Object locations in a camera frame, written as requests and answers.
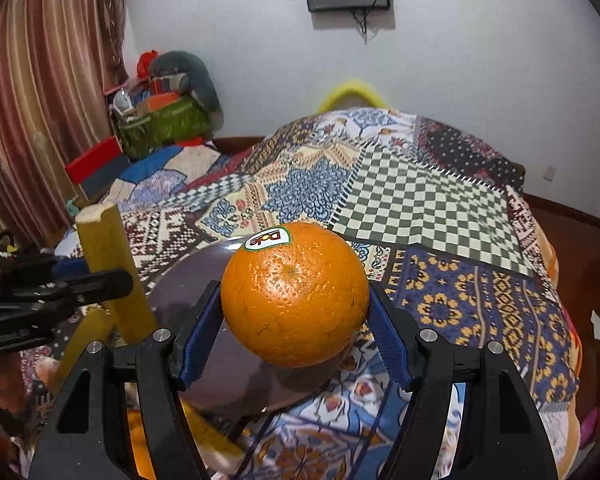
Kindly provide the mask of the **short yellow sugarcane piece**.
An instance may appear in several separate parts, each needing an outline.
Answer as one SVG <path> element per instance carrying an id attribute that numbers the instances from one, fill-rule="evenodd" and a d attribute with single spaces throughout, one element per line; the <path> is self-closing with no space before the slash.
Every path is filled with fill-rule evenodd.
<path id="1" fill-rule="evenodd" d="M 76 229 L 92 273 L 124 271 L 133 281 L 128 296 L 109 300 L 105 306 L 123 340 L 139 344 L 157 328 L 157 322 L 140 284 L 117 205 L 107 202 L 86 206 L 76 216 Z"/>

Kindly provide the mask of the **large orange with sticker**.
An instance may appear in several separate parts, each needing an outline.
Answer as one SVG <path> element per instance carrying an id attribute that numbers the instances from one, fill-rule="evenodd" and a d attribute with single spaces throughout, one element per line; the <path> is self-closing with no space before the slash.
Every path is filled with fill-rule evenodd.
<path id="1" fill-rule="evenodd" d="M 251 235 L 221 278 L 227 325 L 270 364 L 301 368 L 338 356 L 370 307 L 363 265 L 337 234 L 290 222 Z"/>

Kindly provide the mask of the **dark oval plate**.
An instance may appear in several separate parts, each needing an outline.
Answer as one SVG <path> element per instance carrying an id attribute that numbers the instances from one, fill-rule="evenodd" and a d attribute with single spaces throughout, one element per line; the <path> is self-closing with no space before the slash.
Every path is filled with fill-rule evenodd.
<path id="1" fill-rule="evenodd" d="M 193 307 L 211 281 L 219 281 L 230 257 L 244 240 L 233 237 L 193 249 L 154 281 L 148 302 L 158 321 L 170 326 Z M 183 393 L 193 408 L 238 419 L 272 412 L 316 393 L 338 373 L 347 359 L 342 350 L 332 359 L 303 368 L 279 367 L 246 349 L 222 324 L 201 378 Z"/>

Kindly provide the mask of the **red flat box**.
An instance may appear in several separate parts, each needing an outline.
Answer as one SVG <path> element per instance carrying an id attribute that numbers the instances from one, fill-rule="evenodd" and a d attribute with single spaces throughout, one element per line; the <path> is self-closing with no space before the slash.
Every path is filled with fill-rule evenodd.
<path id="1" fill-rule="evenodd" d="M 95 171 L 123 154 L 115 136 L 102 140 L 65 166 L 66 174 L 74 185 L 81 184 Z"/>

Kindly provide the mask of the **green storage box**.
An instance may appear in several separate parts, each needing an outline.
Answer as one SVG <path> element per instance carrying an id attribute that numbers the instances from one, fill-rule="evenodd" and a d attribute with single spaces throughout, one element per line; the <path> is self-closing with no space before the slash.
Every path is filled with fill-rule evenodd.
<path id="1" fill-rule="evenodd" d="M 211 131 L 209 114 L 191 98 L 181 98 L 142 117 L 118 123 L 118 139 L 130 159 Z"/>

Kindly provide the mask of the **patchwork patterned quilt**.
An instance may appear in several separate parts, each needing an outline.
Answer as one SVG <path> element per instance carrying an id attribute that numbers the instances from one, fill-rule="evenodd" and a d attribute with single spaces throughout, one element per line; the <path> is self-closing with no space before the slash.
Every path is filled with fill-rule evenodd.
<path id="1" fill-rule="evenodd" d="M 420 151 L 437 136 L 462 142 L 452 168 Z M 193 249 L 279 223 L 345 237 L 367 276 L 421 326 L 464 346 L 504 344 L 566 471 L 579 440 L 577 337 L 520 185 L 509 161 L 472 136 L 358 108 L 292 122 L 228 176 L 121 212 L 148 286 Z M 215 479 L 375 479 L 408 402 L 361 330 L 321 387 L 202 458 Z"/>

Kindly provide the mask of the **striped red curtain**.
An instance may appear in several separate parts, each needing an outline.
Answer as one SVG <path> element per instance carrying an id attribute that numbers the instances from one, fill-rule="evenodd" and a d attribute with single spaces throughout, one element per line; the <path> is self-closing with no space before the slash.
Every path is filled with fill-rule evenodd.
<path id="1" fill-rule="evenodd" d="M 125 0 L 0 0 L 0 231 L 40 242 L 79 195 L 65 166 L 110 136 Z"/>

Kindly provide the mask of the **red plush toy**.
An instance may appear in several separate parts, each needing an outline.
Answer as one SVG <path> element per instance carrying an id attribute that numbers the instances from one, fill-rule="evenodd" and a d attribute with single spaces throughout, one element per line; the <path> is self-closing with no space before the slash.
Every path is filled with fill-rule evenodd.
<path id="1" fill-rule="evenodd" d="M 146 79 L 149 77 L 149 66 L 157 56 L 158 52 L 156 50 L 149 50 L 140 55 L 136 64 L 138 78 Z"/>

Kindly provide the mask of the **grey rolled cushion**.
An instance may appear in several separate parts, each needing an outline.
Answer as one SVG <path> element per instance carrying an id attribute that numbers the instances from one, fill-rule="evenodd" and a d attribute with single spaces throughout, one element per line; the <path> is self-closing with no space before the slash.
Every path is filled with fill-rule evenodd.
<path id="1" fill-rule="evenodd" d="M 211 129 L 224 126 L 224 114 L 207 66 L 198 56 L 186 51 L 158 55 L 149 64 L 151 78 L 178 77 L 178 92 L 189 94 L 210 117 Z"/>

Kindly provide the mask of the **yellow fuzzy headboard item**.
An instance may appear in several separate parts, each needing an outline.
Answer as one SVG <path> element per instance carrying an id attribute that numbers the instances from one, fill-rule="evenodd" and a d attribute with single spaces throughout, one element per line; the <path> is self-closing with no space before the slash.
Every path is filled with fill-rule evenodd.
<path id="1" fill-rule="evenodd" d="M 328 92 L 318 106 L 317 114 L 325 114 L 346 107 L 366 106 L 389 108 L 382 95 L 371 85 L 359 79 L 346 80 Z"/>

